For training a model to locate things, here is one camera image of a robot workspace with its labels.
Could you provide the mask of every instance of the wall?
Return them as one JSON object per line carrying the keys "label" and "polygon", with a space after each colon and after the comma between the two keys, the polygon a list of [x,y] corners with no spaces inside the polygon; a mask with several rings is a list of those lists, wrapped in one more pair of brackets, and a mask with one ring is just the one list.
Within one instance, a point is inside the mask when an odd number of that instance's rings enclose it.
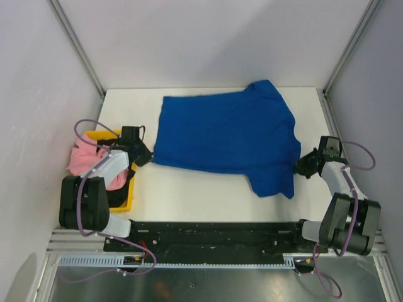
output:
{"label": "wall", "polygon": [[0,66],[0,301],[20,302],[58,224],[73,124],[99,97],[45,0],[0,2]]}
{"label": "wall", "polygon": [[[371,172],[357,172],[357,183],[382,204],[382,228],[400,282],[403,282],[403,2],[387,0],[330,93],[345,140],[364,143],[378,159]],[[370,164],[347,147],[349,160]]]}
{"label": "wall", "polygon": [[322,88],[369,0],[60,0],[104,88]]}

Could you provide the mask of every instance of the yellow bin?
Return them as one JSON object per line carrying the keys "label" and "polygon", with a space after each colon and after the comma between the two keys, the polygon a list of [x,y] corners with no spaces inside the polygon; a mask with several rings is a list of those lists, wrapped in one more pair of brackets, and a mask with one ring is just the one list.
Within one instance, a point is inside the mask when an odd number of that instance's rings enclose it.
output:
{"label": "yellow bin", "polygon": [[[121,130],[114,130],[117,134],[120,134]],[[100,130],[100,131],[87,131],[86,135],[92,140],[112,140],[116,138],[115,135],[110,133],[107,130]],[[136,171],[136,165],[133,163],[132,164],[132,170]],[[125,202],[119,207],[119,208],[109,208],[111,212],[125,212],[125,211],[130,211],[132,208],[132,201],[133,201],[133,189],[134,189],[134,178],[130,180],[130,183],[128,185],[128,195],[127,199]]]}

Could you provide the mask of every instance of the pink towel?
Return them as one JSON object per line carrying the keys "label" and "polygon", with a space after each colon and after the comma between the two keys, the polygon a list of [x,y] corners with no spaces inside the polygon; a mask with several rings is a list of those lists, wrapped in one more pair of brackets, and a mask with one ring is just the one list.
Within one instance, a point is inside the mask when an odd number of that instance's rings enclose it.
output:
{"label": "pink towel", "polygon": [[[96,140],[90,139],[86,134],[84,134],[82,137],[91,143],[97,143]],[[67,170],[70,170],[70,173],[73,175],[79,175],[90,170],[90,168],[92,168],[92,166],[96,164],[106,152],[103,149],[100,149],[97,152],[95,146],[88,145],[80,139],[76,140],[76,145],[77,148],[73,148],[70,157],[70,164],[67,167]],[[121,173],[119,173],[116,178],[112,180],[106,189],[108,191],[114,191],[122,188],[126,183],[127,174],[128,169],[121,171]]]}

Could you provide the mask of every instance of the blue cloth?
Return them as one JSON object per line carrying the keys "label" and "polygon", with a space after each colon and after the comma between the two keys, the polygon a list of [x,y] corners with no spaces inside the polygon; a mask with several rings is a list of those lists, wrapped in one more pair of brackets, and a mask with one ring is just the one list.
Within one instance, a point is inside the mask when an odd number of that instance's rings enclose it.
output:
{"label": "blue cloth", "polygon": [[198,171],[245,174],[260,197],[294,195],[301,145],[295,119],[270,81],[240,92],[164,97],[153,161]]}

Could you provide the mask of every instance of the metal floor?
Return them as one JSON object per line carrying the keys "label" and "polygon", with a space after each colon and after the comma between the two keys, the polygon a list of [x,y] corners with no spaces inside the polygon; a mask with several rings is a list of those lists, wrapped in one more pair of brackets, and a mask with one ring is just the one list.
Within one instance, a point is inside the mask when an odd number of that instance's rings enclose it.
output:
{"label": "metal floor", "polygon": [[[386,301],[372,257],[318,260],[321,271],[340,284],[343,297],[339,301]],[[101,270],[59,268],[69,280]],[[79,284],[56,278],[52,292],[52,302],[335,301],[322,289],[317,276],[298,277],[284,269],[155,269],[135,277],[109,272]]]}

